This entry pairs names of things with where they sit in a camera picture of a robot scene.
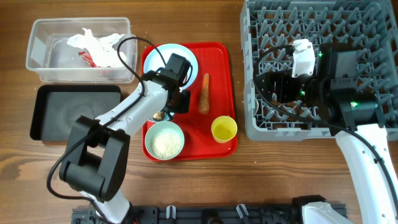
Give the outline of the orange carrot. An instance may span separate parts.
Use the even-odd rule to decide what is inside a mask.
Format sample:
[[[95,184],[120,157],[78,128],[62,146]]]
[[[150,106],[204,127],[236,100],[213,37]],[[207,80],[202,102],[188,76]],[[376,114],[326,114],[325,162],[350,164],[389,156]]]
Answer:
[[[200,96],[199,105],[198,105],[198,111],[201,114],[207,114],[210,110],[209,84],[210,84],[210,76],[208,73],[206,73],[203,77],[201,96]]]

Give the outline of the brown food scrap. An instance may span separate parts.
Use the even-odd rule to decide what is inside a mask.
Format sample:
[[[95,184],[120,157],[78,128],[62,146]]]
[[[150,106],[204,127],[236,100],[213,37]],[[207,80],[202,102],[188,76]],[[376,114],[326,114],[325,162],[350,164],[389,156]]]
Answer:
[[[156,112],[153,116],[152,119],[156,122],[158,121],[163,121],[165,119],[165,112],[164,111],[159,111]]]

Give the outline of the white rice pile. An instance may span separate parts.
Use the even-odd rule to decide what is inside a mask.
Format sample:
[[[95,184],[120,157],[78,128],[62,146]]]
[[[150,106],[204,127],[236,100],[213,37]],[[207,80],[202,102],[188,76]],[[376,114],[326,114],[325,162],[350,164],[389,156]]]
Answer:
[[[152,150],[154,154],[166,159],[175,156],[182,146],[180,136],[172,129],[163,129],[152,138]]]

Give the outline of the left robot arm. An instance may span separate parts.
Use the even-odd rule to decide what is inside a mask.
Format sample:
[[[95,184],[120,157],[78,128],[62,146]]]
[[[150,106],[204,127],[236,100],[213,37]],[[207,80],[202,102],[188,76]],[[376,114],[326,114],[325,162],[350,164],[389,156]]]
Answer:
[[[132,223],[132,205],[121,192],[130,139],[159,111],[187,113],[190,92],[181,88],[192,71],[172,54],[165,67],[149,71],[137,88],[111,111],[95,119],[79,117],[60,159],[59,178],[94,206],[107,223]]]

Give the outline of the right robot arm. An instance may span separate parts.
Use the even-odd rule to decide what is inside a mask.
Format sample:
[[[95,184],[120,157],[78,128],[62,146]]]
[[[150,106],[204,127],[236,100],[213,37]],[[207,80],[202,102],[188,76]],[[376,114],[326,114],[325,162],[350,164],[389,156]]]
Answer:
[[[310,124],[330,130],[349,167],[364,223],[397,222],[397,175],[389,154],[382,106],[360,91],[357,51],[348,44],[290,44],[291,70],[254,70],[253,84],[265,103],[301,100],[318,109]]]

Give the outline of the light green bowl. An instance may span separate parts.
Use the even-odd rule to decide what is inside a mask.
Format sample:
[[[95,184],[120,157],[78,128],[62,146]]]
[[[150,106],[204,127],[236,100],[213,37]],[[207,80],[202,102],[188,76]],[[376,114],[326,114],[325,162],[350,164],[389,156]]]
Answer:
[[[152,138],[155,136],[155,134],[157,134],[159,131],[161,131],[163,129],[172,129],[172,130],[176,131],[178,133],[178,135],[180,136],[180,140],[181,140],[181,143],[182,143],[182,146],[181,146],[180,151],[178,152],[178,154],[176,154],[173,157],[166,158],[166,159],[161,159],[161,158],[157,157],[154,154],[154,152],[152,150],[152,145],[151,145],[152,144]],[[171,160],[171,159],[177,157],[182,152],[182,149],[183,149],[184,144],[185,144],[185,136],[184,136],[184,133],[183,133],[182,129],[177,124],[175,124],[173,122],[170,122],[170,121],[162,121],[162,122],[159,122],[159,123],[155,123],[154,125],[152,125],[149,128],[149,130],[146,133],[144,143],[145,143],[145,147],[147,149],[147,152],[152,157],[154,157],[155,159],[161,160],[161,161],[166,161],[166,160]]]

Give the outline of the white napkin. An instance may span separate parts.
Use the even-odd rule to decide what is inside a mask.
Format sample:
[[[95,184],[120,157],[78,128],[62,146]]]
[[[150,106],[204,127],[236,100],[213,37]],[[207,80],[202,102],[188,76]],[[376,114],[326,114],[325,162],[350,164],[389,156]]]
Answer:
[[[76,34],[67,40],[69,46],[85,50],[91,56],[96,67],[123,67],[118,55],[126,62],[126,54],[117,53],[114,46],[124,37],[124,34],[111,34],[106,37],[95,37],[91,29],[82,28],[83,35]]]

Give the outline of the red snack wrapper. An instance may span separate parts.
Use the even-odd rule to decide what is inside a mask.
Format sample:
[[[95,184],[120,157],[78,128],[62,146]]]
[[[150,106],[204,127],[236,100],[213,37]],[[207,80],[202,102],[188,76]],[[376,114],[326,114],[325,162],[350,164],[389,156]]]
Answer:
[[[92,56],[85,51],[79,52],[78,55],[90,66],[93,68],[97,67],[97,64],[94,63]]]

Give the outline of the light blue bowl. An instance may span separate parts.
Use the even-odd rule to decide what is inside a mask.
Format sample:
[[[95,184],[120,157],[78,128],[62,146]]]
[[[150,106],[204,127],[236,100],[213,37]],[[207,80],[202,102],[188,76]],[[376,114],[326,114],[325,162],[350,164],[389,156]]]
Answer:
[[[170,119],[169,115],[166,112],[159,111],[159,112],[155,113],[152,117],[150,117],[148,119],[148,121],[150,121],[152,123],[158,123],[161,121],[168,121],[169,119]]]

